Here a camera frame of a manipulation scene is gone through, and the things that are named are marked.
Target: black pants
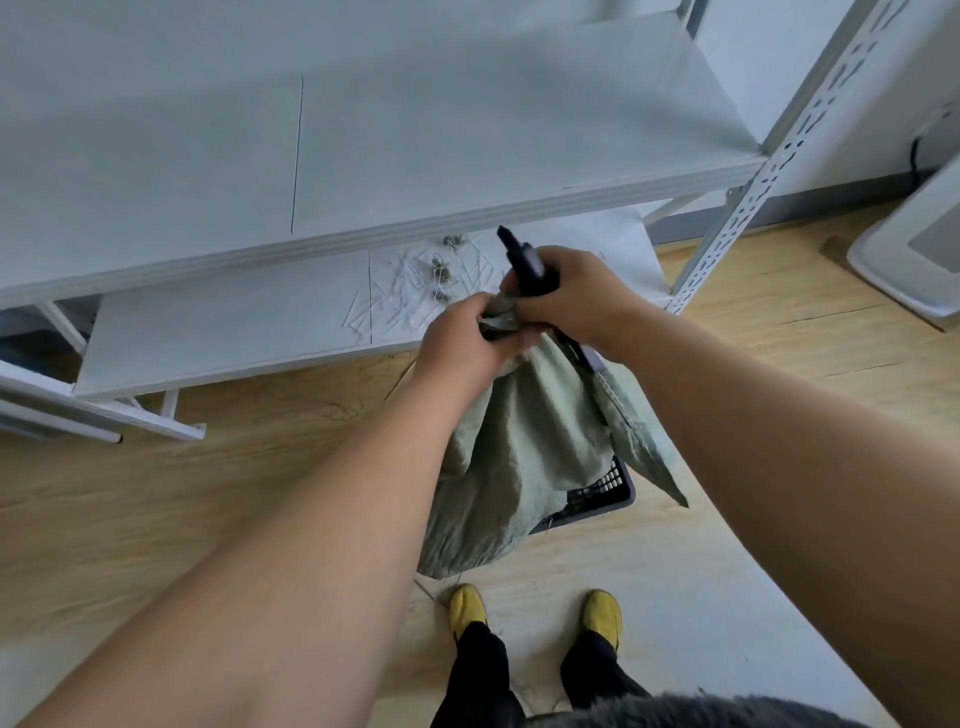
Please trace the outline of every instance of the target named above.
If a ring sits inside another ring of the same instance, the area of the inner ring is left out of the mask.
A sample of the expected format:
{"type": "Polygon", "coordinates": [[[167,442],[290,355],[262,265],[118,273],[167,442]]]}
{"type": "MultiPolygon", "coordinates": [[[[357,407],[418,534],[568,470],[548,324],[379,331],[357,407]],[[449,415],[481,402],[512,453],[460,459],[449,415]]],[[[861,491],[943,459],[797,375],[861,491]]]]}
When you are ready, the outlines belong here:
{"type": "MultiPolygon", "coordinates": [[[[596,632],[584,630],[560,666],[566,696],[575,709],[589,708],[598,698],[649,692],[616,663],[616,652],[596,632]]],[[[446,684],[446,697],[431,728],[522,725],[523,708],[510,690],[507,648],[482,622],[474,622],[457,642],[457,659],[446,684]]]]}

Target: person's left hand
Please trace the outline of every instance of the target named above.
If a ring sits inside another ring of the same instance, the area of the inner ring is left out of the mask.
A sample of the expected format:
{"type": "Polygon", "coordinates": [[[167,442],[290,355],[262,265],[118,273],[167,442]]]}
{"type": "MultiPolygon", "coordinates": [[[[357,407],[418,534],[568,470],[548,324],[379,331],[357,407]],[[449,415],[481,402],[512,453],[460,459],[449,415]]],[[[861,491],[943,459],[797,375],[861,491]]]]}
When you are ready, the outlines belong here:
{"type": "Polygon", "coordinates": [[[490,298],[489,293],[475,293],[448,306],[426,330],[413,372],[414,380],[434,382],[465,410],[491,385],[504,363],[540,340],[539,328],[526,328],[487,341],[477,319],[490,298]]]}

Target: yellow shoe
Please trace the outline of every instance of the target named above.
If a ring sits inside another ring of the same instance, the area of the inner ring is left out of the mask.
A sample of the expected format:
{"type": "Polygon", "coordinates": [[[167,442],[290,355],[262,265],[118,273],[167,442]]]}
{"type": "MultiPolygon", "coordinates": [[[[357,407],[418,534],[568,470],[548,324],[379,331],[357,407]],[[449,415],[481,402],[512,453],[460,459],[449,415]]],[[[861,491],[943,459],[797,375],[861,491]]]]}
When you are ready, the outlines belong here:
{"type": "Polygon", "coordinates": [[[450,631],[453,639],[459,640],[472,622],[487,623],[487,609],[480,592],[472,584],[464,584],[450,597],[450,631]]]}
{"type": "Polygon", "coordinates": [[[620,614],[620,605],[616,603],[616,598],[609,592],[595,589],[587,595],[580,625],[596,632],[612,644],[614,650],[619,648],[620,636],[623,634],[623,615],[620,614]]]}

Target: gray fuzzy sweater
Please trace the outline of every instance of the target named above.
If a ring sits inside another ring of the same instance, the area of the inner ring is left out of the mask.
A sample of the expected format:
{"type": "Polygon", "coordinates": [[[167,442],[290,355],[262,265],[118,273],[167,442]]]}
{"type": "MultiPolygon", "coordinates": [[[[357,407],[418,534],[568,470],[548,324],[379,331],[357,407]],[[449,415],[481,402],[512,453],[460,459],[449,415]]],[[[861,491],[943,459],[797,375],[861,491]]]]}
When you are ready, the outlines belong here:
{"type": "Polygon", "coordinates": [[[866,728],[834,713],[772,697],[622,697],[588,711],[531,718],[548,728],[866,728]]]}

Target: wooden floor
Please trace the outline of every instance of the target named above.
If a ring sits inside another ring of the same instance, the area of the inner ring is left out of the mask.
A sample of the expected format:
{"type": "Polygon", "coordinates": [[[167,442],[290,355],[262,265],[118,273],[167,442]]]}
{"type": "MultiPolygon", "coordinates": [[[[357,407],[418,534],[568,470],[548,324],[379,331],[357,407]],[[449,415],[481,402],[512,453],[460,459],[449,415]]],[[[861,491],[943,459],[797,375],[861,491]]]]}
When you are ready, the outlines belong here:
{"type": "MultiPolygon", "coordinates": [[[[739,241],[685,316],[753,355],[960,443],[960,335],[942,333],[818,253],[873,208],[739,241]]],[[[668,275],[690,249],[660,251],[668,275]]],[[[185,444],[0,435],[0,728],[122,619],[263,513],[383,401],[411,355],[187,390],[185,444]]],[[[532,537],[462,576],[482,588],[529,711],[561,701],[579,600],[620,597],[621,660],[651,691],[766,692],[892,722],[753,563],[682,461],[684,510],[640,484],[629,509],[532,537]]],[[[448,583],[412,585],[372,724],[427,725],[453,644],[448,583]]]]}

